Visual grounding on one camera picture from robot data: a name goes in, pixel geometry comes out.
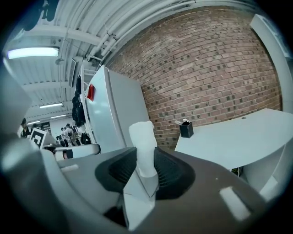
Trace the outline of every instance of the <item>white desk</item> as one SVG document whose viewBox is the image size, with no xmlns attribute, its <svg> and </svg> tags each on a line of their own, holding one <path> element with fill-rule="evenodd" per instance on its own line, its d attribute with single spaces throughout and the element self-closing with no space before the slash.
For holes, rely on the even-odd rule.
<svg viewBox="0 0 293 234">
<path fill-rule="evenodd" d="M 245 118 L 195 127 L 191 138 L 179 138 L 175 151 L 232 169 L 269 156 L 293 138 L 292 114 L 263 109 Z"/>
</svg>

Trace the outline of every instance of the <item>white panel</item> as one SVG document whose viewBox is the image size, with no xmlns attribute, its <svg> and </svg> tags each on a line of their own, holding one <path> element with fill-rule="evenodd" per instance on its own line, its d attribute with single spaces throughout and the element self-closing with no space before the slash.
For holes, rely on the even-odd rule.
<svg viewBox="0 0 293 234">
<path fill-rule="evenodd" d="M 121 131 L 127 147 L 133 146 L 129 127 L 137 122 L 149 121 L 140 83 L 126 76 L 109 71 L 113 100 Z"/>
<path fill-rule="evenodd" d="M 90 84 L 96 91 L 94 101 L 86 98 L 87 110 L 95 139 L 101 146 L 101 153 L 125 148 L 112 100 L 108 72 L 104 66 L 94 75 Z"/>
<path fill-rule="evenodd" d="M 273 174 L 283 152 L 284 146 L 271 155 L 244 166 L 243 173 L 248 183 L 258 192 L 265 186 Z"/>
<path fill-rule="evenodd" d="M 267 19 L 263 16 L 255 14 L 250 25 L 264 43 L 276 67 L 282 92 L 283 111 L 293 113 L 291 112 L 293 110 L 293 107 L 291 106 L 293 101 L 292 75 L 276 35 L 272 32 L 271 28 L 268 27 L 264 20 Z"/>
<path fill-rule="evenodd" d="M 244 118 L 195 127 L 175 150 L 232 169 L 269 156 L 293 138 L 292 114 L 263 109 Z"/>
<path fill-rule="evenodd" d="M 266 185 L 260 191 L 260 194 L 268 202 L 277 195 L 279 195 L 278 188 L 278 182 L 273 176 L 271 176 L 270 179 L 267 181 Z"/>
<path fill-rule="evenodd" d="M 281 186 L 287 186 L 289 179 L 292 177 L 293 166 L 293 139 L 291 139 L 285 146 L 280 161 L 273 173 L 276 181 Z"/>
<path fill-rule="evenodd" d="M 221 189 L 219 193 L 236 220 L 243 221 L 250 215 L 248 208 L 234 193 L 232 187 Z"/>
</svg>

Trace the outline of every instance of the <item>ceiling pipe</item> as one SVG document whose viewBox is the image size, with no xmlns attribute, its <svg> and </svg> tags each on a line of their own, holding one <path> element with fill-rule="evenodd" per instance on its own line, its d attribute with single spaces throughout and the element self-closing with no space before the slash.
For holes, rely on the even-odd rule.
<svg viewBox="0 0 293 234">
<path fill-rule="evenodd" d="M 131 33 L 133 30 L 135 30 L 137 27 L 139 27 L 141 24 L 145 23 L 146 21 L 158 16 L 158 15 L 161 15 L 163 14 L 164 12 L 166 11 L 169 11 L 171 9 L 174 9 L 174 8 L 177 8 L 179 6 L 182 6 L 182 5 L 188 5 L 188 4 L 205 4 L 206 2 L 215 2 L 215 1 L 209 1 L 209 0 L 193 0 L 193 1 L 188 1 L 188 2 L 183 2 L 183 3 L 179 3 L 179 4 L 176 4 L 176 5 L 173 5 L 173 6 L 170 6 L 168 8 L 165 8 L 165 9 L 161 9 L 160 11 L 157 11 L 156 13 L 150 15 L 149 17 L 145 18 L 144 20 L 142 20 L 141 22 L 137 23 L 136 25 L 134 25 L 131 29 L 129 29 L 124 35 L 122 35 L 120 38 L 116 38 L 118 40 L 111 40 L 110 43 L 108 44 L 108 46 L 105 48 L 105 50 L 103 51 L 102 55 L 103 55 L 103 60 L 105 60 L 105 58 L 107 57 L 107 55 L 109 54 L 109 52 L 111 52 L 113 50 L 113 48 L 115 48 L 117 46 L 117 44 L 119 42 L 121 42 L 129 33 Z M 228 2 L 231 2 L 231 3 L 235 3 L 237 5 L 240 5 L 240 6 L 244 6 L 244 7 L 248 7 L 248 8 L 251 8 L 251 7 L 255 7 L 254 5 L 251 5 L 251 4 L 246 4 L 246 3 L 241 3 L 241 2 L 238 2 L 238 1 L 228 1 Z"/>
<path fill-rule="evenodd" d="M 128 11 L 126 14 L 124 14 L 118 21 L 116 21 L 110 28 L 107 30 L 106 34 L 103 36 L 102 40 L 98 44 L 98 46 L 94 47 L 91 52 L 89 53 L 89 56 L 87 57 L 87 60 L 91 58 L 91 56 L 95 55 L 102 47 L 102 45 L 107 41 L 107 39 L 113 34 L 113 32 L 118 28 L 118 26 L 121 25 L 127 18 L 135 14 L 138 10 L 142 9 L 146 5 L 150 4 L 151 2 L 154 2 L 155 0 L 147 0 L 143 1 L 140 4 L 133 7 L 130 11 Z"/>
<path fill-rule="evenodd" d="M 99 3 L 98 0 L 94 0 L 93 2 L 91 2 L 90 7 L 86 9 L 86 12 L 82 14 L 82 17 L 78 18 L 77 24 L 74 25 L 74 28 L 78 28 L 80 32 L 84 34 L 88 34 L 88 35 L 92 35 L 96 37 L 95 35 L 97 35 L 97 33 L 88 32 L 88 29 L 92 25 L 93 22 L 100 21 L 98 16 L 101 15 L 101 12 L 102 13 L 105 12 L 105 7 L 109 6 L 109 4 L 112 4 L 112 1 L 113 0 L 108 0 L 108 1 L 103 1 L 102 3 Z M 90 43 L 90 44 L 97 46 L 99 42 L 100 42 L 100 38 L 99 40 L 96 40 L 94 43 Z M 84 46 L 83 41 L 80 41 L 78 48 L 81 48 L 82 46 Z M 88 46 L 87 48 L 83 48 L 83 51 L 88 51 L 89 48 L 90 46 Z M 96 57 L 90 56 L 89 54 L 85 54 L 85 56 L 88 62 L 90 62 L 91 58 L 96 59 Z"/>
<path fill-rule="evenodd" d="M 72 10 L 75 11 L 75 13 L 76 13 L 77 10 L 80 8 L 80 6 L 81 6 L 81 3 L 79 4 L 78 7 L 76 7 L 75 9 L 73 8 Z M 61 59 L 62 59 L 63 50 L 64 50 L 64 43 L 65 43 L 65 41 L 67 41 L 66 38 L 67 38 L 67 35 L 68 35 L 68 31 L 70 29 L 70 26 L 71 26 L 72 22 L 74 21 L 73 19 L 75 18 L 75 16 L 76 16 L 75 14 L 72 14 L 71 17 L 68 17 L 67 18 L 67 20 L 69 19 L 69 21 L 66 20 L 66 25 L 67 25 L 66 28 L 67 29 L 66 29 L 66 33 L 65 33 L 65 35 L 63 37 L 62 46 L 60 48 L 61 49 L 61 56 L 60 56 Z M 67 65 L 67 60 L 68 60 L 68 58 L 67 58 L 66 55 L 67 55 L 67 53 L 69 54 L 70 49 L 71 49 L 71 43 L 69 41 L 67 41 L 67 45 L 66 45 L 66 49 L 65 49 L 65 54 L 64 54 L 64 58 L 65 58 L 64 60 L 65 61 L 63 60 L 64 63 L 61 64 L 58 67 L 58 70 L 59 70 L 59 83 L 60 83 L 60 96 L 61 96 L 61 101 L 62 102 L 64 102 L 64 101 L 67 100 L 66 89 L 64 89 L 64 93 L 63 93 L 63 88 L 61 86 L 61 82 L 62 82 L 62 78 L 64 80 L 66 79 L 66 65 Z"/>
<path fill-rule="evenodd" d="M 117 9 L 112 10 L 111 5 L 115 5 L 115 7 L 118 8 L 119 10 L 125 4 L 124 1 L 125 0 L 120 0 L 119 4 L 117 4 L 115 0 L 104 1 L 103 2 L 104 5 L 98 6 L 98 11 L 96 7 L 93 5 L 89 13 L 86 15 L 86 17 L 81 23 L 81 26 L 80 26 L 81 30 L 83 32 L 87 32 L 88 29 L 92 26 L 92 24 L 94 24 L 95 27 L 89 33 L 92 35 L 98 35 L 98 33 L 100 32 L 100 29 L 105 25 L 107 20 L 111 18 L 112 15 L 114 15 L 117 11 Z"/>
<path fill-rule="evenodd" d="M 71 18 L 70 22 L 68 22 L 68 27 L 76 29 L 78 24 L 80 23 L 81 19 L 84 15 L 87 15 L 87 11 L 91 9 L 91 6 L 95 2 L 95 0 L 84 0 L 79 3 L 79 6 L 76 8 L 73 17 Z"/>
<path fill-rule="evenodd" d="M 104 13 L 106 17 L 103 18 L 104 24 L 97 24 L 97 26 L 94 28 L 93 34 L 99 35 L 103 27 L 105 27 L 106 31 L 110 29 L 116 21 L 120 21 L 121 17 L 127 13 L 121 9 L 123 9 L 125 6 L 127 6 L 126 9 L 132 9 L 137 4 L 137 0 L 135 0 L 135 2 L 133 0 L 120 0 L 119 5 L 115 4 L 116 8 L 114 10 L 107 8 L 107 11 Z"/>
<path fill-rule="evenodd" d="M 110 0 L 108 3 L 105 3 L 105 2 L 104 2 L 105 5 L 103 5 L 103 6 L 100 7 L 100 11 L 102 11 L 104 8 L 106 8 L 110 3 L 111 3 L 111 0 Z M 100 15 L 100 11 L 97 13 L 97 12 L 94 11 L 93 9 L 92 9 L 91 12 L 89 12 L 89 15 L 87 15 L 87 17 L 90 18 L 90 19 L 93 19 L 93 18 L 94 18 L 94 14 L 95 14 L 95 15 Z M 109 14 L 109 17 L 112 17 L 112 15 L 113 15 L 115 12 L 116 12 L 116 11 L 111 11 L 110 14 Z M 87 21 L 85 21 L 85 20 L 83 21 L 83 23 L 81 24 L 81 28 L 82 28 L 82 30 L 83 30 L 84 32 L 87 32 L 91 24 L 90 24 L 90 23 L 85 23 L 85 22 L 87 22 Z M 90 51 L 90 53 L 89 53 L 88 56 L 87 56 L 87 61 L 89 62 L 91 58 L 97 59 L 97 57 L 95 57 L 95 54 L 96 54 L 98 51 L 99 51 L 98 46 L 93 47 L 92 50 Z"/>
<path fill-rule="evenodd" d="M 108 46 L 104 49 L 104 51 L 102 52 L 102 56 L 104 56 L 112 47 L 114 44 L 116 44 L 116 42 L 121 38 L 121 36 L 123 36 L 129 29 L 131 29 L 133 26 L 135 26 L 137 23 L 139 23 L 141 20 L 145 19 L 146 17 L 149 17 L 149 15 L 151 15 L 152 13 L 172 4 L 175 2 L 180 2 L 179 0 L 168 0 L 168 1 L 164 1 L 163 3 L 160 3 L 158 5 L 155 5 L 154 7 L 146 10 L 145 12 L 143 12 L 142 14 L 140 14 L 138 16 L 138 18 L 133 19 L 129 24 L 125 25 L 124 27 L 122 27 L 121 29 L 119 29 L 119 31 L 116 33 L 115 38 L 112 38 L 110 40 L 110 43 L 108 44 Z"/>
<path fill-rule="evenodd" d="M 82 5 L 79 5 L 78 8 L 76 9 L 76 13 L 75 14 L 72 14 L 71 16 L 71 19 L 70 19 L 70 23 L 68 23 L 67 25 L 67 31 L 72 28 L 73 30 L 76 30 L 77 28 L 77 25 L 79 24 L 80 22 L 80 19 L 83 17 L 83 15 L 85 15 L 86 11 L 88 10 L 88 8 L 86 8 L 86 6 L 88 4 L 91 4 L 92 2 L 88 1 L 88 2 L 85 2 L 83 1 L 83 4 Z M 76 48 L 75 45 L 73 45 L 73 41 L 67 43 L 67 48 L 68 48 L 68 56 L 65 56 L 65 64 L 68 65 L 67 67 L 64 66 L 64 78 L 69 78 L 69 74 L 70 74 L 70 63 L 71 63 L 71 52 L 73 52 L 73 59 L 74 57 L 77 55 L 79 49 L 80 49 L 80 46 L 78 48 Z"/>
<path fill-rule="evenodd" d="M 68 33 L 68 29 L 66 30 L 66 33 L 63 37 L 63 41 L 62 41 L 62 45 L 60 47 L 60 56 L 59 56 L 59 59 L 56 60 L 56 64 L 59 65 L 58 66 L 58 82 L 60 84 L 59 86 L 59 90 L 60 90 L 60 96 L 61 96 L 61 101 L 64 100 L 64 95 L 63 95 L 63 92 L 62 92 L 62 86 L 61 86 L 61 82 L 62 82 L 62 69 L 61 69 L 61 66 L 63 66 L 63 69 L 64 69 L 64 63 L 57 63 L 58 60 L 60 60 L 60 62 L 63 62 L 63 58 L 62 58 L 62 55 L 63 55 L 63 50 L 64 50 L 64 43 L 65 43 L 65 40 L 66 40 L 66 37 L 67 37 L 67 33 Z"/>
</svg>

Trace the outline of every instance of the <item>metal beam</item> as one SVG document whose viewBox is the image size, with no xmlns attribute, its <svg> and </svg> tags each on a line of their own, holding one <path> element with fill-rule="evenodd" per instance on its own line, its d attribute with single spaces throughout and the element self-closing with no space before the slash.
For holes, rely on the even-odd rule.
<svg viewBox="0 0 293 234">
<path fill-rule="evenodd" d="M 76 29 L 67 27 L 53 26 L 53 25 L 36 25 L 32 30 L 25 32 L 23 36 L 53 36 L 53 37 L 67 37 L 70 39 L 98 45 L 101 38 L 94 36 L 87 32 L 82 32 Z"/>
<path fill-rule="evenodd" d="M 72 101 L 63 101 L 62 103 L 63 103 L 63 106 L 73 107 Z M 41 109 L 39 106 L 32 106 L 29 108 L 28 113 L 32 112 L 32 111 L 53 110 L 54 108 L 60 108 L 60 106 L 49 107 L 49 109 L 47 109 L 47 108 Z"/>
<path fill-rule="evenodd" d="M 29 85 L 23 85 L 22 88 L 26 92 L 31 92 L 31 91 L 35 91 L 35 90 L 58 89 L 58 88 L 60 88 L 60 85 L 62 88 L 70 88 L 68 81 L 34 83 L 34 84 L 29 84 Z"/>
<path fill-rule="evenodd" d="M 46 121 L 51 121 L 51 120 L 57 120 L 56 119 L 51 119 L 51 117 L 58 116 L 58 115 L 67 115 L 66 117 L 71 117 L 72 111 L 62 111 L 62 112 L 55 112 L 55 113 L 49 113 L 49 114 L 44 114 L 44 115 L 39 115 L 39 116 L 33 116 L 33 117 L 27 117 L 25 116 L 27 122 L 33 122 L 40 120 L 41 122 L 46 122 Z"/>
</svg>

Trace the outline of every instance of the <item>brick wall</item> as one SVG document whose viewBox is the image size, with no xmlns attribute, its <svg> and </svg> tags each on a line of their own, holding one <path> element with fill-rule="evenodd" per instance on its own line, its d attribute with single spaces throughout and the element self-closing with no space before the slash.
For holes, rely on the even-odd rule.
<svg viewBox="0 0 293 234">
<path fill-rule="evenodd" d="M 224 7 L 181 12 L 142 31 L 107 64 L 140 82 L 159 146 L 175 148 L 175 120 L 200 126 L 280 110 L 277 75 L 252 17 Z"/>
</svg>

